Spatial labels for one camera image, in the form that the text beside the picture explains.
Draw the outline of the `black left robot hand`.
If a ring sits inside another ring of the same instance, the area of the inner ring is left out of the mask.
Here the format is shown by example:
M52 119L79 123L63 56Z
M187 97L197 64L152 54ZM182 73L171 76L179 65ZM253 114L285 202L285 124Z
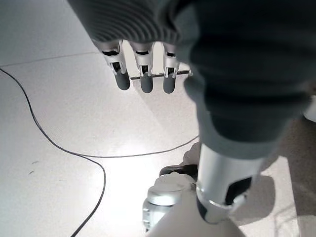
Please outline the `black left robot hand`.
M308 107L316 78L313 0L72 0L100 48L165 42L192 76L201 152L197 205L218 223L241 205L262 161Z

